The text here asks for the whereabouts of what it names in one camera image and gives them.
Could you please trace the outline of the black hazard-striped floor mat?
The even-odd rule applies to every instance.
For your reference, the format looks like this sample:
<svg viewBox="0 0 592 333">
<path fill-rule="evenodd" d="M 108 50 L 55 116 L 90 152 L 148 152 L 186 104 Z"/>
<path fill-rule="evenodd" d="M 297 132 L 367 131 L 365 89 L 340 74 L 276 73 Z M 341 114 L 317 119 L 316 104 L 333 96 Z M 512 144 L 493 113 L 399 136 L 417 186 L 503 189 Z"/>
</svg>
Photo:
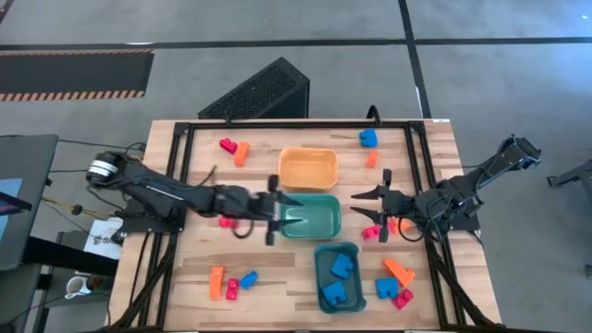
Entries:
<svg viewBox="0 0 592 333">
<path fill-rule="evenodd" d="M 141 98 L 154 51 L 0 52 L 0 102 Z"/>
</svg>

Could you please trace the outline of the orange plastic bin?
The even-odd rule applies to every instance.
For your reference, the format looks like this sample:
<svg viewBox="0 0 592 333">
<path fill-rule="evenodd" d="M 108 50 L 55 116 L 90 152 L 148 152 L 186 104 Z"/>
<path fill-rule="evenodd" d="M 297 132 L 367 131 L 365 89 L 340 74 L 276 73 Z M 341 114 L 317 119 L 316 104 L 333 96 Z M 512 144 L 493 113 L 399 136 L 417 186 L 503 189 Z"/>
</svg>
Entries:
<svg viewBox="0 0 592 333">
<path fill-rule="evenodd" d="M 283 187 L 328 191 L 338 181 L 338 167 L 333 150 L 289 147 L 279 154 L 277 172 Z"/>
</svg>

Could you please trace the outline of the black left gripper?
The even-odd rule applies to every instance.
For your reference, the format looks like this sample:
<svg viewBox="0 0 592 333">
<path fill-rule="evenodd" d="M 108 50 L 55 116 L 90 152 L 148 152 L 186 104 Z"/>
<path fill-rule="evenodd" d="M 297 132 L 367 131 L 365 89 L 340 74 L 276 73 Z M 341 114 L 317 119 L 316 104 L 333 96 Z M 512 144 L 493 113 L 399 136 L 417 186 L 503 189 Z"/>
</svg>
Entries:
<svg viewBox="0 0 592 333">
<path fill-rule="evenodd" d="M 302 222 L 300 218 L 289 218 L 276 220 L 276 205 L 285 204 L 302 206 L 302 203 L 290 198 L 287 194 L 278 189 L 279 176 L 271 175 L 267 180 L 267 191 L 259 191 L 255 194 L 255 208 L 257 215 L 266 222 L 265 244 L 275 243 L 275 233 L 284 227 Z"/>
</svg>

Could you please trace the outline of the grey desk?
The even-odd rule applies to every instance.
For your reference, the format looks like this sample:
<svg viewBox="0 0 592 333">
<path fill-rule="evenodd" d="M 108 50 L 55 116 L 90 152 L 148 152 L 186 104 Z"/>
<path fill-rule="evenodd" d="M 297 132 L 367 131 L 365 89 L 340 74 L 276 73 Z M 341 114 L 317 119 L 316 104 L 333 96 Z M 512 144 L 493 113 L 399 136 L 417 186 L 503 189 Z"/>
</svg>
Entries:
<svg viewBox="0 0 592 333">
<path fill-rule="evenodd" d="M 0 179 L 22 179 L 18 196 L 29 210 L 8 219 L 0 238 L 0 271 L 20 265 L 53 163 L 55 134 L 0 137 Z"/>
</svg>

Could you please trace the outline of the black chair base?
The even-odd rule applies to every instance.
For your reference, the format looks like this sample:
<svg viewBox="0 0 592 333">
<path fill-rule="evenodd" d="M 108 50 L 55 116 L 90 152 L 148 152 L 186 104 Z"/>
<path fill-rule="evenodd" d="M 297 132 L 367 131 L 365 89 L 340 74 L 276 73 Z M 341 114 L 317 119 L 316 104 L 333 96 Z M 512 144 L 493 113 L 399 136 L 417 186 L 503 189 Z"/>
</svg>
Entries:
<svg viewBox="0 0 592 333">
<path fill-rule="evenodd" d="M 583 186 L 592 189 L 592 159 L 560 174 L 559 176 L 547 177 L 547 182 L 550 187 L 559 187 L 569 182 L 576 181 L 580 181 Z"/>
</svg>

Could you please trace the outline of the dark teal plastic bin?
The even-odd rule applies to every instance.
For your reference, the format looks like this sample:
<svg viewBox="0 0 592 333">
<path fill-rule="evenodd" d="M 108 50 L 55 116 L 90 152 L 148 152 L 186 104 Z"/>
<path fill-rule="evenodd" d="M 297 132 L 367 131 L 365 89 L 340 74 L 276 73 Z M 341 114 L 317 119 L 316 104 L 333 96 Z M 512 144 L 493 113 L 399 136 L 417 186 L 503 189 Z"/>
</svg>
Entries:
<svg viewBox="0 0 592 333">
<path fill-rule="evenodd" d="M 330 272 L 337 255 L 348 255 L 354 262 L 354 269 L 348 279 L 334 276 Z M 366 306 L 363 294 L 358 247 L 352 242 L 331 242 L 321 244 L 314 250 L 314 268 L 318 306 L 326 314 L 348 314 L 362 311 Z M 344 284 L 347 301 L 331 306 L 327 303 L 322 289 L 329 284 L 341 281 Z"/>
</svg>

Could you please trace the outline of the white printed paper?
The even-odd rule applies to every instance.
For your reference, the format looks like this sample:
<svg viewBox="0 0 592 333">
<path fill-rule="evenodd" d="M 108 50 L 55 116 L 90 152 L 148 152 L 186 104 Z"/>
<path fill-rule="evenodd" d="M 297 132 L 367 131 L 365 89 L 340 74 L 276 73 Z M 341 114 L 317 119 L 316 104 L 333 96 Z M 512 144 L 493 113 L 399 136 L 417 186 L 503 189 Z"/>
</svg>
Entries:
<svg viewBox="0 0 592 333">
<path fill-rule="evenodd" d="M 122 223 L 123 221 L 118 217 L 107 220 L 95 219 L 92 223 L 90 235 L 84 244 L 83 251 L 118 260 L 122 252 L 122 247 L 115 243 L 111 237 L 120 229 Z"/>
</svg>

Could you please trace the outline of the blue screen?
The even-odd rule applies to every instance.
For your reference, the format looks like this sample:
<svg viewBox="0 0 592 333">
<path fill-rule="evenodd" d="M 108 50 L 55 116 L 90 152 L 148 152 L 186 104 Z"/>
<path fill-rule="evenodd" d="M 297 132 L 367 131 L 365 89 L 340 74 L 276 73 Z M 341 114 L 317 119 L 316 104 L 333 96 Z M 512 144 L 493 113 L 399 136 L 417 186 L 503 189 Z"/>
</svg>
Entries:
<svg viewBox="0 0 592 333">
<path fill-rule="evenodd" d="M 8 219 L 23 212 L 21 207 L 6 200 L 6 196 L 17 197 L 22 179 L 0 179 L 0 238 L 4 235 Z"/>
</svg>

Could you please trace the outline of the green plastic bin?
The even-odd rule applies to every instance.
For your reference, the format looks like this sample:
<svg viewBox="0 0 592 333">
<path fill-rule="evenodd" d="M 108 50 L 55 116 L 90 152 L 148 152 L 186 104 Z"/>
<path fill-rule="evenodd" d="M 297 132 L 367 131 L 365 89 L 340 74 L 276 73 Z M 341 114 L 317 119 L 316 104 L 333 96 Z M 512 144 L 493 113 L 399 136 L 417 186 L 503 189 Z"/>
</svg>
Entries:
<svg viewBox="0 0 592 333">
<path fill-rule="evenodd" d="M 341 230 L 339 199 L 331 194 L 289 193 L 288 196 L 302 206 L 281 204 L 278 218 L 298 219 L 284 225 L 280 232 L 286 238 L 300 240 L 328 240 L 336 238 Z"/>
</svg>

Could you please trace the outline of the long orange toy block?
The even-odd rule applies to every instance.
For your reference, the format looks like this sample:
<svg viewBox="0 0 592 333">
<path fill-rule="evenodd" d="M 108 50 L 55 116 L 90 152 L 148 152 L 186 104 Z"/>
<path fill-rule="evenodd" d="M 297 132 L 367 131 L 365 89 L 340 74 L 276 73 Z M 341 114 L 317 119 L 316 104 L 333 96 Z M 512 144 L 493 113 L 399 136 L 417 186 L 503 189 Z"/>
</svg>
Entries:
<svg viewBox="0 0 592 333">
<path fill-rule="evenodd" d="M 243 167 L 248 157 L 250 144 L 247 142 L 240 142 L 237 150 L 234 153 L 234 164 L 236 167 Z"/>
<path fill-rule="evenodd" d="M 209 279 L 209 298 L 213 301 L 219 300 L 222 293 L 222 284 L 224 276 L 224 267 L 217 265 L 213 266 Z"/>
</svg>

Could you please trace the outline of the black aluminium table frame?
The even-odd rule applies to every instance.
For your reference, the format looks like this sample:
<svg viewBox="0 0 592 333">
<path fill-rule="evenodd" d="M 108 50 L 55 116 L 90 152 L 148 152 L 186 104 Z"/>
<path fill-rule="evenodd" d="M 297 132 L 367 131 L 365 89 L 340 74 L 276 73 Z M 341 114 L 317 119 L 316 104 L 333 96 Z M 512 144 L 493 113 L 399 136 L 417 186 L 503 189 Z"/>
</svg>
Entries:
<svg viewBox="0 0 592 333">
<path fill-rule="evenodd" d="M 415 229 L 404 236 L 381 243 L 363 240 L 361 232 L 368 218 L 352 207 L 378 208 L 376 201 L 352 199 L 353 194 L 369 191 L 380 181 L 382 171 L 392 171 L 392 186 L 407 194 L 426 189 L 438 180 L 462 173 L 457 144 L 448 120 L 387 120 L 378 129 L 378 164 L 365 166 L 367 150 L 359 134 L 369 128 L 369 120 L 245 120 L 226 126 L 219 121 L 197 123 L 192 148 L 180 148 L 177 159 L 188 161 L 189 182 L 197 183 L 214 172 L 219 183 L 237 184 L 253 191 L 265 187 L 267 177 L 278 170 L 281 151 L 288 147 L 324 148 L 335 151 L 339 159 L 338 181 L 331 193 L 341 204 L 341 241 L 358 249 L 365 308 L 353 314 L 326 314 L 317 302 L 312 240 L 277 237 L 265 244 L 265 228 L 257 225 L 251 237 L 234 238 L 215 219 L 189 214 L 179 235 L 167 302 L 154 292 L 148 302 L 147 322 L 165 318 L 166 331 L 252 330 L 389 330 L 429 329 L 439 326 L 438 305 L 443 304 L 450 323 L 457 322 L 460 306 L 446 283 L 432 284 L 432 269 L 426 247 Z M 247 142 L 250 150 L 243 167 L 234 164 L 234 154 L 219 145 L 230 138 Z M 379 299 L 375 281 L 394 278 L 383 261 L 392 259 L 415 272 L 407 287 L 399 283 L 399 293 L 410 290 L 414 297 L 398 310 L 393 299 Z M 209 298 L 209 279 L 213 266 L 223 266 L 219 300 Z M 241 280 L 251 271 L 258 273 L 254 285 L 241 285 L 236 301 L 226 299 L 230 278 Z"/>
</svg>

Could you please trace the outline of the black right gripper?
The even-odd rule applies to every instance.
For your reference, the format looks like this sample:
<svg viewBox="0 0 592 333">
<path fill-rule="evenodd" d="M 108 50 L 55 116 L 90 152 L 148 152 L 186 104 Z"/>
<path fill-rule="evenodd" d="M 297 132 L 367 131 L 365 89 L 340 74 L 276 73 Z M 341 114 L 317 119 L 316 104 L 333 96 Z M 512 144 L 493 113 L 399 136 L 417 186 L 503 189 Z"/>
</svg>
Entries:
<svg viewBox="0 0 592 333">
<path fill-rule="evenodd" d="M 373 222 L 378 222 L 380 226 L 378 240 L 386 242 L 389 239 L 389 218 L 390 217 L 408 217 L 411 215 L 412 198 L 403 194 L 401 191 L 395 191 L 390 188 L 392 181 L 392 171 L 383 170 L 382 184 L 376 186 L 371 191 L 353 194 L 352 199 L 358 200 L 381 200 L 381 210 L 369 210 L 361 207 L 352 207 L 351 209 L 360 213 Z"/>
</svg>

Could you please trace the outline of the white mug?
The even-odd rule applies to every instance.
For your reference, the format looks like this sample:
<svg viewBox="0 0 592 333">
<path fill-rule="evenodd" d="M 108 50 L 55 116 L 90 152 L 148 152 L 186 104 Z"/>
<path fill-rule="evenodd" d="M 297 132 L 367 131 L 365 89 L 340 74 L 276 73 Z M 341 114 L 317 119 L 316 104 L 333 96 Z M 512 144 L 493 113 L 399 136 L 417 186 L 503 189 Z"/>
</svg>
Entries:
<svg viewBox="0 0 592 333">
<path fill-rule="evenodd" d="M 71 300 L 77 296 L 85 296 L 92 293 L 92 290 L 89 288 L 88 278 L 83 276 L 75 276 L 72 277 L 67 285 L 66 285 L 66 295 L 65 298 L 67 300 Z"/>
</svg>

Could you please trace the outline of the black mesh computer tower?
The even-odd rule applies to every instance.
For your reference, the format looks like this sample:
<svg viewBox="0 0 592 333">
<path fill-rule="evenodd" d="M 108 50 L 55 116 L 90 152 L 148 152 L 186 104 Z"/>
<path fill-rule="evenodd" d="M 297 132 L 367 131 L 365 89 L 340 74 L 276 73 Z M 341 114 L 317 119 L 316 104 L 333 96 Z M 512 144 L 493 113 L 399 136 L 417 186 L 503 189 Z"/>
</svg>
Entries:
<svg viewBox="0 0 592 333">
<path fill-rule="evenodd" d="M 280 57 L 215 100 L 199 119 L 308 118 L 310 80 Z"/>
</svg>

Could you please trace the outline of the orange wedge toy block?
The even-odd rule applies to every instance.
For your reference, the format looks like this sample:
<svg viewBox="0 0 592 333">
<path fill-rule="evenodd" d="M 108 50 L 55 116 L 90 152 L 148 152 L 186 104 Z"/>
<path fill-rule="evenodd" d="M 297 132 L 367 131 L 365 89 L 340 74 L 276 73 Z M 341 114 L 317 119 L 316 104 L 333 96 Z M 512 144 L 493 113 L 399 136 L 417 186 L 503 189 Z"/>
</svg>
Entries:
<svg viewBox="0 0 592 333">
<path fill-rule="evenodd" d="M 412 269 L 405 268 L 392 259 L 384 260 L 383 265 L 399 281 L 402 287 L 407 287 L 415 278 L 415 272 Z"/>
</svg>

